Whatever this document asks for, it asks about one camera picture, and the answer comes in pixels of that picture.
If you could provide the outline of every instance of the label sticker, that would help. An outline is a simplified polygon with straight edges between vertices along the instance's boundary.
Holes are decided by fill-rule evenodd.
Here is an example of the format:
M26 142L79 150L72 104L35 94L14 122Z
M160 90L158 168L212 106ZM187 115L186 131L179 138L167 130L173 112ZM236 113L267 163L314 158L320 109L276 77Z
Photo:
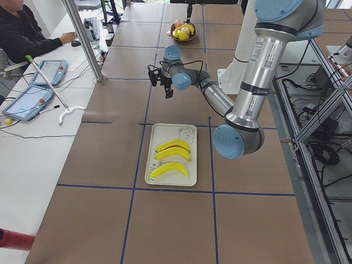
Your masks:
M252 117L253 113L255 111L255 106L257 105L258 98L253 97L251 102L248 105L247 111L246 111L246 116L247 117Z
M261 68L275 70L282 44L256 41L249 63L261 64Z
M274 70L277 60L279 59L281 49L282 49L281 44L267 43L267 48L266 48L267 53L265 54L265 61L262 68L268 69L268 70Z
M260 58L260 54L262 53L262 50L264 48L264 42L262 41L256 41L254 44L252 56L249 59L249 63L255 63L257 64L257 61Z

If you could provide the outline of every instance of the white pillar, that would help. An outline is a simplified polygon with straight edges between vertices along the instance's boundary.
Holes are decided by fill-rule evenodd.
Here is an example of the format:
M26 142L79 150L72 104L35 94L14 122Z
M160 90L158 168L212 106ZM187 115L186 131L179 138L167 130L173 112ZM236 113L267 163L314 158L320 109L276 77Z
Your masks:
M219 87L226 94L238 94L257 38L254 32L254 27L257 23L254 4L255 0L248 0L233 61L227 69L218 69L217 71Z

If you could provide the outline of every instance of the yellow banana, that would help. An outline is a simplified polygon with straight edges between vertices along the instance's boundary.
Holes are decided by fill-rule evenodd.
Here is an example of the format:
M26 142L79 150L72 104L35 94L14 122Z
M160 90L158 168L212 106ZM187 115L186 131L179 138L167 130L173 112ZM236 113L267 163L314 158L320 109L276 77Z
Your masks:
M174 37L178 37L178 34L180 34L180 30L174 30L174 31L172 32L172 35L173 35Z
M174 155L180 155L180 156L184 157L188 162L191 161L191 157L190 157L189 152L182 147L170 147L170 148L167 148L163 151L160 151L160 152L156 153L155 159L156 160L163 160L169 156L174 156Z
M170 147L182 147L183 149L187 150L188 152L191 152L191 148L190 148L189 144L182 139L175 139L175 140L165 142L156 148L156 152L163 151L163 150L168 149Z
M187 169L183 164L178 163L178 162L170 162L170 163L166 163L163 166L152 171L149 175L149 178L153 179L153 178L159 177L161 174L163 174L165 172L169 172L169 171L180 171L185 176L188 177Z
M192 25L190 25L190 24L184 24L184 25L182 25L182 26L176 27L176 28L175 28L175 32L177 33L177 31L178 31L178 30L181 30L181 28L188 28L189 31L191 31L191 34L192 34L192 35L193 35L193 33L194 33L194 27L193 27Z
M180 34L178 34L178 39L179 40L187 40L187 39L189 39L189 36L187 35L186 32L181 31Z

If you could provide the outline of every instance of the computer mouse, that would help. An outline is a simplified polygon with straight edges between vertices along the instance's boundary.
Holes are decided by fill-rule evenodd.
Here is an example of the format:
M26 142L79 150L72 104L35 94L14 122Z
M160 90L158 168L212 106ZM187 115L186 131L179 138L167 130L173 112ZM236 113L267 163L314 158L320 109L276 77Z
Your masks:
M81 45L81 42L79 42L79 40L74 40L71 42L72 47L78 47L79 45Z

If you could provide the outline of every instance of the keyboard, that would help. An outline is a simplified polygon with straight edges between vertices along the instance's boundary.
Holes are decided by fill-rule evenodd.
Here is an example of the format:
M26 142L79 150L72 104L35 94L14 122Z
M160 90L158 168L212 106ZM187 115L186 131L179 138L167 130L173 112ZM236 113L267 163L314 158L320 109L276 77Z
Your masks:
M92 28L94 30L95 36L97 37L97 40L100 39L100 27L99 27L99 20L97 17L93 16L91 18L85 18L84 22L89 21L90 24L92 25Z

